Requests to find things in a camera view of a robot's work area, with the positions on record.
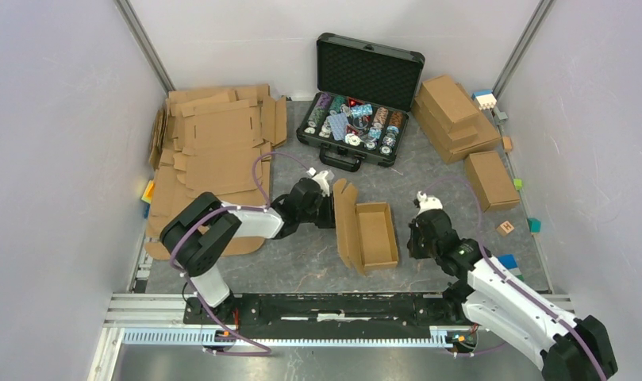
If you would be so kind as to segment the small folded cardboard box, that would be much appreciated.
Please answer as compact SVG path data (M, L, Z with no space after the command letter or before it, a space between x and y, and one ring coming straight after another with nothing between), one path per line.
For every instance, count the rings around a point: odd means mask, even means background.
M511 210L520 203L513 179L496 151L470 154L464 168L482 212Z

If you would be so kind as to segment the small wooden cube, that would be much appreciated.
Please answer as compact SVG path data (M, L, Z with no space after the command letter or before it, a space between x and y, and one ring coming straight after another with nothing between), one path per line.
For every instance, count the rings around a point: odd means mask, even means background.
M513 150L513 143L510 137L502 137L502 147L504 153L509 153Z

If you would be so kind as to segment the grey small block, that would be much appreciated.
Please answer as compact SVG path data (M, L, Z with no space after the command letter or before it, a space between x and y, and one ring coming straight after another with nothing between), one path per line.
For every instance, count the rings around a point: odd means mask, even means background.
M506 112L503 111L496 111L494 112L494 122L497 125L502 125L508 120L508 116Z

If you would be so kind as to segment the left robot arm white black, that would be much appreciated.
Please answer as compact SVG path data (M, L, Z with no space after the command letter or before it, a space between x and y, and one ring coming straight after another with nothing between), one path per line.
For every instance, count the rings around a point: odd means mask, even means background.
M269 206L232 204L205 192L163 228L161 244L197 291L212 322L224 323L233 315L231 290L216 267L230 242L241 237L283 239L302 224L334 228L332 179L331 171L303 177Z

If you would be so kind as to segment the black poker chip case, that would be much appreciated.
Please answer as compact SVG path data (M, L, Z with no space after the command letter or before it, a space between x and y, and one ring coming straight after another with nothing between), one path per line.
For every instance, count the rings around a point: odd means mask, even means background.
M425 57L420 52L323 33L316 40L317 89L296 130L323 164L358 171L394 165Z

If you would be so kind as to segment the orange yellow block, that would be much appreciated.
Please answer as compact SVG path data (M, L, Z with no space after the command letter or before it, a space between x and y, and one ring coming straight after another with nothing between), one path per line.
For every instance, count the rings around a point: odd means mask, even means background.
M140 200L143 202L146 202L147 204L150 204L152 202L154 189L155 189L155 183L151 179L148 181L146 187L144 188L142 195L140 196Z

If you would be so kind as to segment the blue white toy block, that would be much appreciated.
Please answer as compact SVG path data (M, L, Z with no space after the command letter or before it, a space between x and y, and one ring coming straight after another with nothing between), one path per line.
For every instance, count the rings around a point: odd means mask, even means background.
M471 99L479 110L492 110L498 102L492 90L478 90L473 92Z

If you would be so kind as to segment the wooden letter H block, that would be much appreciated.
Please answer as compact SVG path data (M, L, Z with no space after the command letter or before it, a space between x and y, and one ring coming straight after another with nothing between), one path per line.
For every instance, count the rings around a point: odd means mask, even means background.
M502 236L506 237L515 230L514 225L510 221L502 222L497 228L496 231Z

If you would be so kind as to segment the blue green white block stack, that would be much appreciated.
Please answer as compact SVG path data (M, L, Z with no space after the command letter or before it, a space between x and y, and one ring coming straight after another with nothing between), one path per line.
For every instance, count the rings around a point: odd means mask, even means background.
M521 282L524 281L524 276L522 275L522 272L517 265L517 261L514 255L505 254L505 255L499 256L498 260L501 263L501 265L505 268L505 273L506 274L508 272L510 273L510 275L506 276L506 279L519 279Z

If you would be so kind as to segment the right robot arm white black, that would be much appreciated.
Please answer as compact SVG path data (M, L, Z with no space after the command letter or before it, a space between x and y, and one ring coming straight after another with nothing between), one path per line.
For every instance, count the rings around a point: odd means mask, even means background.
M513 275L478 241L460 238L442 209L409 223L409 254L433 259L457 280L445 292L444 317L489 329L540 371L545 380L607 380L618 371L606 327L576 317Z

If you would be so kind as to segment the stack of flat cardboard sheets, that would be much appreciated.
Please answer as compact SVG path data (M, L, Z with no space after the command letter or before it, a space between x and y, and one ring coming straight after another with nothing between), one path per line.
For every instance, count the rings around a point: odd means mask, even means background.
M232 204L264 205L269 154L286 142L286 127L286 98L273 98L267 84L169 92L152 130L147 254L169 259L162 229L203 192Z

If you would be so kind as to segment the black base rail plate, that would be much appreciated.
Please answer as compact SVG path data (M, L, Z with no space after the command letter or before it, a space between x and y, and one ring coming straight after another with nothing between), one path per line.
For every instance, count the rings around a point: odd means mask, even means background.
M478 331L437 293L244 293L213 314L250 339L419 339L432 327Z

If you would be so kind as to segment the teal cube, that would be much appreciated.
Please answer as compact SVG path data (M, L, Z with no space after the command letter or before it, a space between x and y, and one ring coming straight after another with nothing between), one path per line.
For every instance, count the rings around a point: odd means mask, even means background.
M538 218L528 217L527 223L531 234L537 234L541 231L542 223Z

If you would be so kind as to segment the large folded cardboard box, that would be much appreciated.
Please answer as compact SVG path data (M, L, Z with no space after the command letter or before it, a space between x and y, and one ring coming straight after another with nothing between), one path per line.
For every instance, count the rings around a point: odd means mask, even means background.
M424 87L421 87L419 94L413 100L412 113L421 130L446 164L464 160L472 153L494 150L498 146L501 140L500 134L484 113L479 112L470 126L446 131L442 123L425 105L424 93Z

